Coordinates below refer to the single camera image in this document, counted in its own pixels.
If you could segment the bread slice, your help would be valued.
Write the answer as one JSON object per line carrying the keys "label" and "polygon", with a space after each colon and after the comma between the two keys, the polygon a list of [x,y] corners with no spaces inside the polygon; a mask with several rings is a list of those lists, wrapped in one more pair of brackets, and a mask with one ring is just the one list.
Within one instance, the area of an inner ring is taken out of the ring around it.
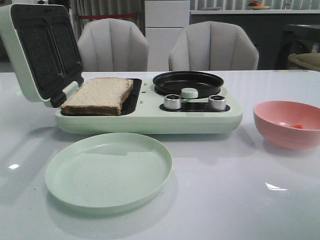
{"label": "bread slice", "polygon": [[133,88],[132,79],[92,78],[60,106],[61,113],[71,116],[119,116],[122,104]]}

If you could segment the green breakfast maker lid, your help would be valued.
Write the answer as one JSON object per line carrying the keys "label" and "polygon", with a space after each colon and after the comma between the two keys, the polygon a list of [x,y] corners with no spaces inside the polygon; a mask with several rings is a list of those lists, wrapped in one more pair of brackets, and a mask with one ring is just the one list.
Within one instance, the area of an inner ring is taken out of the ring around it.
{"label": "green breakfast maker lid", "polygon": [[83,63],[64,6],[2,6],[0,36],[28,101],[58,108],[84,83]]}

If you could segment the green breakfast maker base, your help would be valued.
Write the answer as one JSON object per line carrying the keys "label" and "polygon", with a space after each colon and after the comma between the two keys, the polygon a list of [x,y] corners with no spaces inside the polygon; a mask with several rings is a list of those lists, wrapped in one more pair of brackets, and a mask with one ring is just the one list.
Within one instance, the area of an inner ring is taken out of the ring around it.
{"label": "green breakfast maker base", "polygon": [[68,133],[138,133],[138,134],[221,134],[235,130],[242,121],[239,103],[221,87],[219,95],[226,100],[224,111],[165,111],[160,108],[164,96],[154,90],[152,79],[134,79],[135,87],[128,100],[135,110],[119,116],[68,116],[55,113],[58,127]]}

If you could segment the orange shrimp piece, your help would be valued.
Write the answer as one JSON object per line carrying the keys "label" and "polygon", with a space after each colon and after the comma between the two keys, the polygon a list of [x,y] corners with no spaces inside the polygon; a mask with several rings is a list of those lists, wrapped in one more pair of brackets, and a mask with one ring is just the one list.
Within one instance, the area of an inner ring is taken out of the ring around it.
{"label": "orange shrimp piece", "polygon": [[295,124],[295,125],[292,125],[291,128],[304,129],[304,125],[303,124]]}

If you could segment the left silver control knob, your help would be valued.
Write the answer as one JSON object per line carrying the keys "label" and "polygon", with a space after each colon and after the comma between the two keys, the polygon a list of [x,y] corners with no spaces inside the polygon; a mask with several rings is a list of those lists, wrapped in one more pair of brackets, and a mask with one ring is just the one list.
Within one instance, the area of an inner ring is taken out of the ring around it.
{"label": "left silver control knob", "polygon": [[180,95],[168,94],[164,97],[163,106],[167,110],[179,110],[182,107],[182,99]]}

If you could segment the silver control knob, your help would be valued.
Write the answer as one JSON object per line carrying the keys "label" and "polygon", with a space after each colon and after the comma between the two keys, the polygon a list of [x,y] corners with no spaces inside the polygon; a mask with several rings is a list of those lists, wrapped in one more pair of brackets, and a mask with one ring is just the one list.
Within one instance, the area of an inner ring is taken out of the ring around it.
{"label": "silver control knob", "polygon": [[226,99],[221,95],[211,95],[208,97],[208,108],[214,111],[224,111],[226,109]]}
{"label": "silver control knob", "polygon": [[163,106],[167,110],[179,110],[182,107],[182,99],[180,95],[168,94],[164,97]]}

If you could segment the right silver control knob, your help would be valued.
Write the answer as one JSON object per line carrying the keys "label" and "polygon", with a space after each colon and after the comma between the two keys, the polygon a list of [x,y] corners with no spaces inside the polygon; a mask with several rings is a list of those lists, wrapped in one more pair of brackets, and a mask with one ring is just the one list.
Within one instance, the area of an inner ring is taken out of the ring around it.
{"label": "right silver control knob", "polygon": [[214,111],[224,111],[226,109],[226,99],[221,95],[211,95],[208,97],[208,108]]}

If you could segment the black round frying pan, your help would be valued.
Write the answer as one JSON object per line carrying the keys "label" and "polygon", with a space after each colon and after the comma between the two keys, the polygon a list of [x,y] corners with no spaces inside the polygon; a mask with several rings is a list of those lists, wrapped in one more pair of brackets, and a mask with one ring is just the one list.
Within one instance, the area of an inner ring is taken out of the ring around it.
{"label": "black round frying pan", "polygon": [[182,89],[193,88],[198,92],[198,99],[207,98],[220,92],[224,80],[214,74],[200,71],[171,71],[153,78],[154,89],[165,96],[180,95]]}

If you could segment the light green round plate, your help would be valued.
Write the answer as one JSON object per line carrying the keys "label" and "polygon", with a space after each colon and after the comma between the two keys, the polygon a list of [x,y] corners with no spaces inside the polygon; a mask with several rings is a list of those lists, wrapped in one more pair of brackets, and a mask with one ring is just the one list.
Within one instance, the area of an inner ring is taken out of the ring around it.
{"label": "light green round plate", "polygon": [[48,164],[45,184],[63,204],[89,214],[116,214],[138,208],[163,188],[173,168],[169,150],[136,133],[85,138]]}

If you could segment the right grey upholstered chair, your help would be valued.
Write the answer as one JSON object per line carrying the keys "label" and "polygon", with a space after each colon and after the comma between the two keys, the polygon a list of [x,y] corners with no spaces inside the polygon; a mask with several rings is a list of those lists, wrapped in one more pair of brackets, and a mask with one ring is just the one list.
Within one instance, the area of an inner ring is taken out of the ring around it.
{"label": "right grey upholstered chair", "polygon": [[256,70],[259,52],[238,25],[205,21],[184,27],[168,56],[170,71]]}

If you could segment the grey upholstered chair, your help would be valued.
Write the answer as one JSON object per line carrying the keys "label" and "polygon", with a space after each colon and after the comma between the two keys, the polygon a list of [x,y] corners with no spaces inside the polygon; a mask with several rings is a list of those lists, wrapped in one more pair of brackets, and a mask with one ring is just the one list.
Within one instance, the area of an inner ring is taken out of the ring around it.
{"label": "grey upholstered chair", "polygon": [[168,56],[170,71],[256,70],[259,52],[238,25],[205,21],[184,27]]}
{"label": "grey upholstered chair", "polygon": [[91,21],[85,25],[77,45],[85,72],[147,71],[149,45],[131,21]]}

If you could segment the left grey upholstered chair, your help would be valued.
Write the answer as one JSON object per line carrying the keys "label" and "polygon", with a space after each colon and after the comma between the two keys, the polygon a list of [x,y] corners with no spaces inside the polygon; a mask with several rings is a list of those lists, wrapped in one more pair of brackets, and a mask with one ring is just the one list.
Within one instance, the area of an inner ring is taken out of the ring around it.
{"label": "left grey upholstered chair", "polygon": [[85,72],[147,71],[149,45],[131,21],[91,21],[85,25],[77,45]]}

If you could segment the white refrigerator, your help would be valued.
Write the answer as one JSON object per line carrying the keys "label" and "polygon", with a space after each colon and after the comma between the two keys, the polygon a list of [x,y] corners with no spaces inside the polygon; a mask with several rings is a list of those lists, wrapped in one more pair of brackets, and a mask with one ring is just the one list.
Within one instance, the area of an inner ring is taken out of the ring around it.
{"label": "white refrigerator", "polygon": [[169,53],[183,27],[190,22],[189,0],[147,0],[145,37],[149,45],[147,70],[168,71]]}

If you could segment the red barrier belt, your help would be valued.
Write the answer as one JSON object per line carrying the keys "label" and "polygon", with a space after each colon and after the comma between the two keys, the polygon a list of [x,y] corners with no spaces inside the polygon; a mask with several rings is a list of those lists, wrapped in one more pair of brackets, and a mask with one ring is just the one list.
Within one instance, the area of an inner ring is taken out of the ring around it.
{"label": "red barrier belt", "polygon": [[140,14],[137,13],[125,13],[125,14],[104,14],[104,15],[78,15],[78,18],[81,20],[101,20],[101,19],[137,19]]}

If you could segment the pink bowl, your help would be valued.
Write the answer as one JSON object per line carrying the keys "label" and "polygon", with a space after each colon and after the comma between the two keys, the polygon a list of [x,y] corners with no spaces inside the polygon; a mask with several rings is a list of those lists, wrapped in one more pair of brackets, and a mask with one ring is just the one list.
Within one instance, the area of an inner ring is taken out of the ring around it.
{"label": "pink bowl", "polygon": [[[269,142],[292,150],[320,145],[320,108],[301,102],[271,100],[253,107],[258,132]],[[292,128],[303,125],[304,129]]]}

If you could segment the dark kitchen counter cabinet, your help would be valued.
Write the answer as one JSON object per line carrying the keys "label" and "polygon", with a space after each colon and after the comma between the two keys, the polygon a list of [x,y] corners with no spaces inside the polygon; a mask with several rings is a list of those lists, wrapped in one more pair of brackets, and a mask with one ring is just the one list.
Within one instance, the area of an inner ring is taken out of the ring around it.
{"label": "dark kitchen counter cabinet", "polygon": [[259,70],[275,65],[286,25],[320,25],[319,10],[192,10],[190,23],[215,21],[244,29],[259,51]]}

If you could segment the fruit plate on counter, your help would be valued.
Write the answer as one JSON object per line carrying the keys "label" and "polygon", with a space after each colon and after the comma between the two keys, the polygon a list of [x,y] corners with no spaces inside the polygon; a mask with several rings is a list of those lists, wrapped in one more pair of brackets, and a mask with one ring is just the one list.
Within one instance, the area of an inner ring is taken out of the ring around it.
{"label": "fruit plate on counter", "polygon": [[251,10],[268,10],[271,7],[270,6],[266,6],[261,2],[258,2],[257,0],[250,0],[247,3],[247,7]]}

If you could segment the dark washing machine at right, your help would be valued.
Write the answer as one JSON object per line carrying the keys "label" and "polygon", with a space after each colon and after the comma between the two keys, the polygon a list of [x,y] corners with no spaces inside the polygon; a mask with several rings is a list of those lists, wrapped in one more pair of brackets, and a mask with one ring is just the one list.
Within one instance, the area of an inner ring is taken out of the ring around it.
{"label": "dark washing machine at right", "polygon": [[320,52],[320,26],[305,24],[287,24],[282,32],[280,49],[275,63],[276,70],[285,70],[294,66],[288,60],[291,54],[309,54]]}

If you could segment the beige cushion at right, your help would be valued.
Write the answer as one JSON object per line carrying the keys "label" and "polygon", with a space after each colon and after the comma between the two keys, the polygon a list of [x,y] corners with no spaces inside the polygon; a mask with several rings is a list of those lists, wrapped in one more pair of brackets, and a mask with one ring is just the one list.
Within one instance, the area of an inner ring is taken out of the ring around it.
{"label": "beige cushion at right", "polygon": [[320,71],[320,53],[293,53],[287,59],[297,69]]}

